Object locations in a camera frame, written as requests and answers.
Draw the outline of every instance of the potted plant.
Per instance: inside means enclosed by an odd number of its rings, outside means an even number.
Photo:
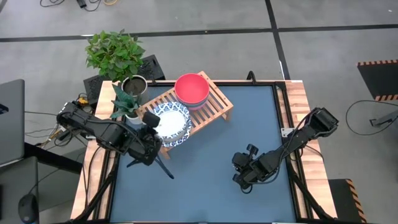
[[[112,82],[121,81],[122,90],[135,97],[140,96],[143,102],[148,100],[146,79],[137,74],[144,63],[142,55],[145,50],[138,45],[137,37],[125,35],[124,29],[119,33],[102,31],[95,34],[89,46],[85,48],[88,56],[87,67],[99,68],[99,75],[106,76]]]
[[[132,124],[141,124],[142,121],[136,113],[136,109],[140,106],[139,97],[127,94],[116,85],[112,86],[118,98],[117,101],[112,100],[112,103],[118,110],[111,115],[111,118],[118,118],[124,115]]]

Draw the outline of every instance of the plant pot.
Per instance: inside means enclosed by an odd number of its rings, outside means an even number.
[[[132,116],[130,117],[130,116],[126,115],[126,119],[128,119],[129,122],[132,124],[142,124],[142,120],[140,117],[138,117],[138,115],[136,115],[136,117],[132,117]]]
[[[140,98],[140,105],[149,100],[147,80],[140,75],[133,75],[132,78],[126,78],[122,83],[122,90],[126,93],[132,93],[135,98]]]

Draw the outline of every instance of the blue and white plate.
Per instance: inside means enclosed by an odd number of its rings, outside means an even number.
[[[155,130],[164,147],[175,147],[188,139],[192,121],[186,106],[179,102],[162,103],[154,108],[154,114],[160,117]]]

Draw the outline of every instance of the stacked bowls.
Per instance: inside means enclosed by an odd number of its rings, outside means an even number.
[[[199,110],[207,102],[210,87],[202,76],[188,73],[178,78],[174,90],[179,102],[189,110]]]

